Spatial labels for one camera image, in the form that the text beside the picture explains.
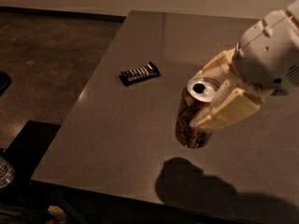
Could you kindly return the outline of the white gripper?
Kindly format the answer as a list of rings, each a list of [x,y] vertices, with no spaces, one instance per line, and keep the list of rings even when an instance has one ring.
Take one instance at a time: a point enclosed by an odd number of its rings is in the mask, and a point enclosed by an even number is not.
[[[194,75],[223,84],[209,105],[192,117],[192,129],[214,133],[261,109],[258,90],[248,83],[234,84],[240,82],[235,65],[246,80],[274,89],[275,95],[299,92],[299,0],[264,16],[241,36],[235,49],[220,52]]]

